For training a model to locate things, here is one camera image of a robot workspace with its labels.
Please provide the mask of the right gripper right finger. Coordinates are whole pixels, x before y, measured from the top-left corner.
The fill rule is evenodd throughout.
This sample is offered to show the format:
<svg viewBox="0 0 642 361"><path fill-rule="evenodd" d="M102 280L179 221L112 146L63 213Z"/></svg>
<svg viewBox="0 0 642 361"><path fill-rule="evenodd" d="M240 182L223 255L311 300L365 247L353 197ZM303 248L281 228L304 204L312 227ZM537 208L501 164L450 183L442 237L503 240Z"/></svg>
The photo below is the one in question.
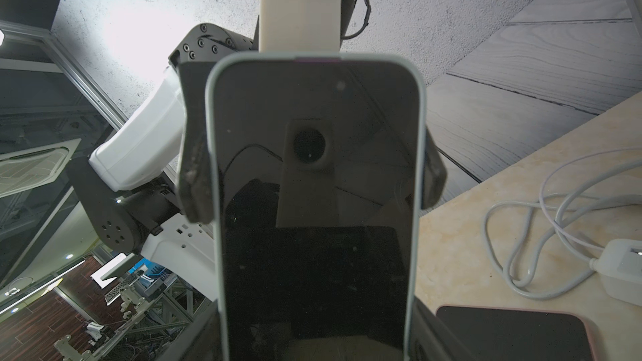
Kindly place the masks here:
<svg viewBox="0 0 642 361"><path fill-rule="evenodd" d="M471 351L417 297L411 308L409 360L476 360Z"/></svg>

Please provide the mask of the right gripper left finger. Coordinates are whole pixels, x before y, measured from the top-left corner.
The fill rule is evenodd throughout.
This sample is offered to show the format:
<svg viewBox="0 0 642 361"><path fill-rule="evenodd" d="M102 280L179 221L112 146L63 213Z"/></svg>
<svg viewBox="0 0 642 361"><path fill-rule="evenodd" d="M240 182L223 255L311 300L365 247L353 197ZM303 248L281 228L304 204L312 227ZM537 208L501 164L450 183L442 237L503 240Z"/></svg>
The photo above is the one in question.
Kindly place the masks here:
<svg viewBox="0 0 642 361"><path fill-rule="evenodd" d="M209 304L187 326L166 351L160 361L223 360L221 321L218 301Z"/></svg>

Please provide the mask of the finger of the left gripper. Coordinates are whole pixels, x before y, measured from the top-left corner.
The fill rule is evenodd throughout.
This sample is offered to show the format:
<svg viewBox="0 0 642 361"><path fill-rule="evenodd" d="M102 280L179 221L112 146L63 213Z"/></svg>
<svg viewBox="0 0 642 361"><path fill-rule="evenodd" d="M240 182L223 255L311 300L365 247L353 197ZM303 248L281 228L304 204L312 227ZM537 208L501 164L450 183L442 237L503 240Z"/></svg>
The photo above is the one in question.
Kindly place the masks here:
<svg viewBox="0 0 642 361"><path fill-rule="evenodd" d="M206 86L213 62L187 62L178 66L185 107L177 197L191 223L214 220L212 168L207 148Z"/></svg>
<svg viewBox="0 0 642 361"><path fill-rule="evenodd" d="M446 181L447 168L428 128L426 128L421 210L429 211L436 206L442 197Z"/></svg>

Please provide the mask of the pink case phone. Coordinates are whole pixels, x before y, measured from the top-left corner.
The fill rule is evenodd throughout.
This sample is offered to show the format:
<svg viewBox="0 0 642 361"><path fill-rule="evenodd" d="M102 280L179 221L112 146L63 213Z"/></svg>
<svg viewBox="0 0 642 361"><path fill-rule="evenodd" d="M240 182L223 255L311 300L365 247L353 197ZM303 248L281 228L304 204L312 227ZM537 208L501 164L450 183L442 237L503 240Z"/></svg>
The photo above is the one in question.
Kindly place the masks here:
<svg viewBox="0 0 642 361"><path fill-rule="evenodd" d="M596 360L583 319L567 313L444 305L436 317L478 360Z"/></svg>

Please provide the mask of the light green case phone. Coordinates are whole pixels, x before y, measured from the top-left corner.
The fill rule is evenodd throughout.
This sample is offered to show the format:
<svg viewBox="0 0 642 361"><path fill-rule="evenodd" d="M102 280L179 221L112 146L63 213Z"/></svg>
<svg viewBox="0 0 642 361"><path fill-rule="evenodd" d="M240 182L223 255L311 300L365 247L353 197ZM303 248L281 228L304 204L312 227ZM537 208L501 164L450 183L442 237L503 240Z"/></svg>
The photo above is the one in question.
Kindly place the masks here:
<svg viewBox="0 0 642 361"><path fill-rule="evenodd" d="M423 92L392 55L237 54L207 80L225 360L405 360Z"/></svg>

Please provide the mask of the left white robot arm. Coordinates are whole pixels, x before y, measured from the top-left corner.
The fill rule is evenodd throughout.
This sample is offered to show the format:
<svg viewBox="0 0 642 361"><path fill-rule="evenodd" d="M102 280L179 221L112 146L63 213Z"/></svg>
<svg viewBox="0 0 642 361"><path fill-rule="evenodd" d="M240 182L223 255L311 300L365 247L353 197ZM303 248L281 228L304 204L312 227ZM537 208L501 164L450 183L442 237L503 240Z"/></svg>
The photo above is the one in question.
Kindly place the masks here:
<svg viewBox="0 0 642 361"><path fill-rule="evenodd" d="M206 142L205 82L213 65L254 51L246 37L211 23L193 28L169 58L164 79L114 136L68 174L100 240L126 259L105 282L147 259L175 272L211 301L218 296L212 236L212 179Z"/></svg>

